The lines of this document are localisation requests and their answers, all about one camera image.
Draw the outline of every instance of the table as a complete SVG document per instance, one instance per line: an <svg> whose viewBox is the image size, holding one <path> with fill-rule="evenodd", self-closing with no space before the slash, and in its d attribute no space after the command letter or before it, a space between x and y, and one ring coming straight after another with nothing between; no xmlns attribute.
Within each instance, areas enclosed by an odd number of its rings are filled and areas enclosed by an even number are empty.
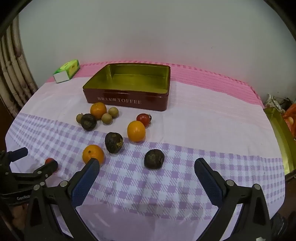
<svg viewBox="0 0 296 241"><path fill-rule="evenodd" d="M275 214L285 195L281 153L262 102L249 85L167 64L171 84L166 111L118 107L120 116L112 125L98 123L94 131L86 132L75 120L91 106L82 86L108 63L113 62L81 65L67 82L56 84L50 78L32 96L6 136L7 150L23 146L29 150L27 157L11 165L12 171L31 172L53 157L59 170L46 182L57 185L82 169L81 155L87 145L102 147L105 164L83 205L77 207L100 240L196 240L217 211L194 174L193 163L199 157L224 179L249 187L260 184L270 217ZM126 128L143 112L152 115L152 124L145 141L131 143ZM109 154L104 146L111 131L124 137L120 154ZM166 156L161 170L144 168L144 155L152 148ZM223 238L231 234L240 208ZM57 210L56 214L68 232Z"/></svg>

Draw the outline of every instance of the wall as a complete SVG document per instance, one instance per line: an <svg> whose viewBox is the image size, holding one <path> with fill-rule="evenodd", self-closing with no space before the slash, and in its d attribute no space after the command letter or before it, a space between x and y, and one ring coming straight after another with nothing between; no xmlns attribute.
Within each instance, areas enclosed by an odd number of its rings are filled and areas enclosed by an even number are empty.
<svg viewBox="0 0 296 241"><path fill-rule="evenodd" d="M63 63L184 64L251 84L262 99L296 98L296 42L263 0L34 0L20 13L40 87Z"/></svg>

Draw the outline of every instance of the wrinkled passion fruit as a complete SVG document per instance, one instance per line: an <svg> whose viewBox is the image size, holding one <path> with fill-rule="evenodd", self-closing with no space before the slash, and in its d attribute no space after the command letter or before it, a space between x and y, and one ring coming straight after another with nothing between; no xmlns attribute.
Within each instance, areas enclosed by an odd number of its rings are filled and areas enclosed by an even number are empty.
<svg viewBox="0 0 296 241"><path fill-rule="evenodd" d="M96 118L92 114L84 114L81 117L81 126L86 131L92 131L96 127Z"/></svg>
<svg viewBox="0 0 296 241"><path fill-rule="evenodd" d="M144 166L148 169L157 170L163 166L165 155L161 150L153 149L148 151L144 157Z"/></svg>
<svg viewBox="0 0 296 241"><path fill-rule="evenodd" d="M118 153L123 146L123 138L119 133L109 132L105 137L105 145L110 153Z"/></svg>

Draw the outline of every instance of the silver bolt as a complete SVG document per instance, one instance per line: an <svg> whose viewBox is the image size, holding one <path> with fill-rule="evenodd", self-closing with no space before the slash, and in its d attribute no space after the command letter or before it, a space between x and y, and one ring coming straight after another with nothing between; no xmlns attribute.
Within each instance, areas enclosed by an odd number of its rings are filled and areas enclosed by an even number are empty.
<svg viewBox="0 0 296 241"><path fill-rule="evenodd" d="M261 189L261 187L260 187L259 184L255 184L255 185L254 185L254 188L256 188L257 190L260 190L260 189Z"/></svg>
<svg viewBox="0 0 296 241"><path fill-rule="evenodd" d="M61 183L59 184L61 187L65 187L68 185L67 181L61 181Z"/></svg>
<svg viewBox="0 0 296 241"><path fill-rule="evenodd" d="M40 187L40 186L39 186L38 184L37 184L37 185L35 185L35 186L34 186L34 190L35 190L35 191L36 191L36 190L38 190L38 189L39 189L39 187Z"/></svg>
<svg viewBox="0 0 296 241"><path fill-rule="evenodd" d="M226 181L226 184L227 184L228 186L233 186L233 185L234 185L234 181L233 181L233 180L227 180L227 181Z"/></svg>

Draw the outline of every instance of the cherry tomato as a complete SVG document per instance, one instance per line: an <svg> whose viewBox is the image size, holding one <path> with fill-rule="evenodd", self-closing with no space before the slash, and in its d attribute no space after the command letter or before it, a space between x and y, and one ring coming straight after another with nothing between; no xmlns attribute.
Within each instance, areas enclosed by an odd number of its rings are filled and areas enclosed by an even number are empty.
<svg viewBox="0 0 296 241"><path fill-rule="evenodd" d="M47 158L47 159L45 160L45 164L47 164L47 163L49 163L49 162L51 162L51 161L53 161L53 160L54 160L53 158L49 157L49 158Z"/></svg>
<svg viewBox="0 0 296 241"><path fill-rule="evenodd" d="M136 120L142 122L143 125L145 127L147 127L147 126L149 126L151 124L151 119L152 119L151 115L148 115L148 114L139 114L137 116L137 119Z"/></svg>

